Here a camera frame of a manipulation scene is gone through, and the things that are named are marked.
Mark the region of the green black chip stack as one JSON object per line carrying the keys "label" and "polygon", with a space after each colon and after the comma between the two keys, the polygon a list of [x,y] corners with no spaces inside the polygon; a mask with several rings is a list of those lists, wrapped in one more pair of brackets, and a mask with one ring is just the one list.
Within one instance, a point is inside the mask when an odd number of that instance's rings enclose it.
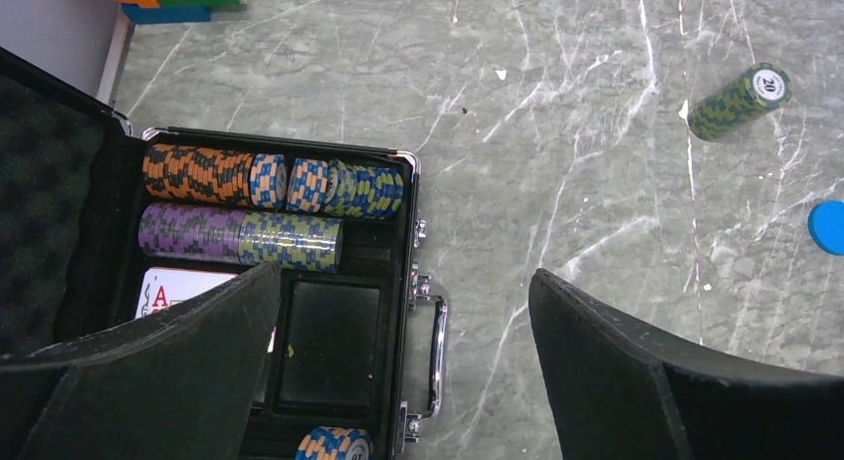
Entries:
{"label": "green black chip stack", "polygon": [[790,99],[788,73],[771,63],[757,63],[694,104],[686,122],[695,137],[713,141],[782,109]]}

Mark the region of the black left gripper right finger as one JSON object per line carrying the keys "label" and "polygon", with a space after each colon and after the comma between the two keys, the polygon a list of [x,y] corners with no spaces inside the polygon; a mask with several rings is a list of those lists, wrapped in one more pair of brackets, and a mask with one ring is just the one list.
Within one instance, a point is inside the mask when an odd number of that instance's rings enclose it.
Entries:
{"label": "black left gripper right finger", "polygon": [[843,380],[689,342],[552,272],[528,310],[566,459],[839,459]]}

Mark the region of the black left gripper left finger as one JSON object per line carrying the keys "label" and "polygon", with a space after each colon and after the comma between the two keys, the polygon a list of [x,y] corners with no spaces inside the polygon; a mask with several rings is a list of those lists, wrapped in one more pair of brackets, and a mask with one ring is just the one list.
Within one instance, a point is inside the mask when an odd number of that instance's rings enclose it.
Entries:
{"label": "black left gripper left finger", "polygon": [[264,263],[173,307],[1,359],[5,459],[233,459],[281,303]]}

